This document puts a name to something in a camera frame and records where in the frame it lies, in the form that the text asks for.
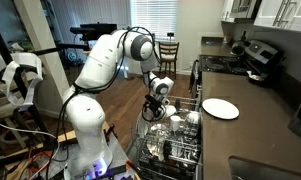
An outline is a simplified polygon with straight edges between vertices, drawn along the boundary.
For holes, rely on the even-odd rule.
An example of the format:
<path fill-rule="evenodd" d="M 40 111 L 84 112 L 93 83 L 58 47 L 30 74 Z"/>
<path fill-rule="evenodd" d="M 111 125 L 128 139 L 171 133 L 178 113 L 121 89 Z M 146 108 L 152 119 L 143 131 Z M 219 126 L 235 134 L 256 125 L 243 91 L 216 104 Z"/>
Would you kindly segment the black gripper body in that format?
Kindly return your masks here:
<path fill-rule="evenodd" d="M 166 108 L 162 103 L 150 94 L 147 94 L 145 99 L 146 101 L 142 108 L 142 118 L 145 121 L 159 121 L 162 119 L 166 113 Z"/>

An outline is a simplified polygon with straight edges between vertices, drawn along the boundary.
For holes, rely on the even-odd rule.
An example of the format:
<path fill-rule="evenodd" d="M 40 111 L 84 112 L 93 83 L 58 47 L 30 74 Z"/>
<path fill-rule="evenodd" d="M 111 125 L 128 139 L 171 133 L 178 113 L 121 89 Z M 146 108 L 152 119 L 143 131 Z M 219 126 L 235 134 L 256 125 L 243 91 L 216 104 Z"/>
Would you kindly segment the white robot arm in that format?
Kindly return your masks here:
<path fill-rule="evenodd" d="M 174 82 L 153 73 L 158 58 L 152 34 L 143 27 L 132 27 L 100 36 L 79 76 L 63 95 L 63 109 L 79 145 L 78 151 L 65 165 L 65 180 L 98 178 L 107 172 L 113 161 L 113 153 L 102 128 L 105 112 L 97 96 L 111 86 L 117 66 L 124 58 L 140 63 L 143 82 L 150 90 L 140 112 L 141 118 L 137 121 L 139 133 L 145 135 L 149 123 L 175 112 L 167 98 Z"/>

